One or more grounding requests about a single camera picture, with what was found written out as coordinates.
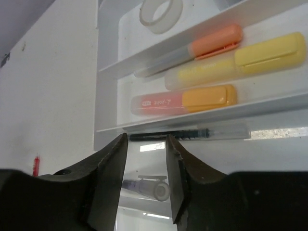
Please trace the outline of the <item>purple pen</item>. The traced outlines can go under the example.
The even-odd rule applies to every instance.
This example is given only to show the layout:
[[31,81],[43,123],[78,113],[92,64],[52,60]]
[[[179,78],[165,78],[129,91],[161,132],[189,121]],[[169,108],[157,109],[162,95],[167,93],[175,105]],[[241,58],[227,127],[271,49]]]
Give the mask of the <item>purple pen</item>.
[[138,180],[123,180],[122,188],[164,202],[170,197],[167,176],[139,175]]

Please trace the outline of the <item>red pen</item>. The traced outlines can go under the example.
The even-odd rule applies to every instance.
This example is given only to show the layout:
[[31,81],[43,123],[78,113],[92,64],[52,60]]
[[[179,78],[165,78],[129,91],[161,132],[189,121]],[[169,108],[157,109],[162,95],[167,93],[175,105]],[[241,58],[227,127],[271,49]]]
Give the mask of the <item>red pen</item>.
[[33,161],[32,176],[37,177],[39,175],[40,156],[37,154]]

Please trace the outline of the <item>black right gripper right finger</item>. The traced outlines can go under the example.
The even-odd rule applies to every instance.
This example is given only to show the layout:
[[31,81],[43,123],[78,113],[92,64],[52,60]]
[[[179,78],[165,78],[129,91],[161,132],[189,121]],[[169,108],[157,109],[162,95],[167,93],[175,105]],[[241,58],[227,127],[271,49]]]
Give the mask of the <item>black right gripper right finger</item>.
[[173,223],[179,231],[305,231],[305,171],[224,174],[166,139]]

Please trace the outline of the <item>black pen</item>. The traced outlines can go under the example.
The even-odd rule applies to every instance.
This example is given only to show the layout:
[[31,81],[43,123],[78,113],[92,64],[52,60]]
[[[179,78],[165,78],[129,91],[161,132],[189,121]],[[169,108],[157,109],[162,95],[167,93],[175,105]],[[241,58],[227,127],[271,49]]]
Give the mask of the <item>black pen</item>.
[[130,141],[163,141],[172,136],[179,141],[196,140],[245,140],[251,138],[250,129],[245,124],[209,126],[206,128],[170,130],[129,134]]

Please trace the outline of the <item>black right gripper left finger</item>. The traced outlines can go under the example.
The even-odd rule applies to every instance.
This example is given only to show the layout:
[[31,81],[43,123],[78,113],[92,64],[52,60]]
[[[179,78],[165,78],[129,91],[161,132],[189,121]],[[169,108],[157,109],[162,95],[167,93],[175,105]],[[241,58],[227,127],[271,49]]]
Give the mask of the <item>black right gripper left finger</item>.
[[121,134],[100,151],[55,174],[0,171],[3,231],[111,231],[128,151]]

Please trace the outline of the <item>white compartment tray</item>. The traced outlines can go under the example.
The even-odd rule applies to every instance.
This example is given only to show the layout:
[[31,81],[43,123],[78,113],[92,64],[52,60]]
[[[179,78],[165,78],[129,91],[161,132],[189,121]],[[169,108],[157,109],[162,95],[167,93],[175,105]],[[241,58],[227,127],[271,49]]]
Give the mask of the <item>white compartment tray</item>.
[[95,150],[128,140],[116,229],[308,228],[308,3],[102,0]]

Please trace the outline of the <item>yellow white highlighter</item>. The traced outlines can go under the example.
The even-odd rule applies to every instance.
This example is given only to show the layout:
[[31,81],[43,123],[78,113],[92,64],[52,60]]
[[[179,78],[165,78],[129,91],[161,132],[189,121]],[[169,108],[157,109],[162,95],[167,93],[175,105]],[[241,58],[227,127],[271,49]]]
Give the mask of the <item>yellow white highlighter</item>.
[[301,65],[306,54],[304,35],[294,32],[169,69],[165,87],[180,90],[291,69]]

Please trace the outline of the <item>orange pink highlighter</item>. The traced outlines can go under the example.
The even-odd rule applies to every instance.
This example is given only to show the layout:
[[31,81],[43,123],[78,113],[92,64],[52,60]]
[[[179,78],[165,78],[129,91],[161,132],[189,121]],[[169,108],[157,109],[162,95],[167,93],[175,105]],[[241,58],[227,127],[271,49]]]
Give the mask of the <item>orange pink highlighter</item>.
[[196,113],[237,104],[233,85],[168,91],[133,97],[131,112],[140,116],[172,116]]

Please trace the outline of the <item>clear tape roll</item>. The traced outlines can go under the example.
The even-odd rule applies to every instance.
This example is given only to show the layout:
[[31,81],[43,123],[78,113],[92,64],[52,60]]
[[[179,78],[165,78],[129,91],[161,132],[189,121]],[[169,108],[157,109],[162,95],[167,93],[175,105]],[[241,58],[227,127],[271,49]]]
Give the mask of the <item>clear tape roll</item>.
[[140,23],[154,34],[169,31],[183,11],[181,0],[144,0],[139,13]]

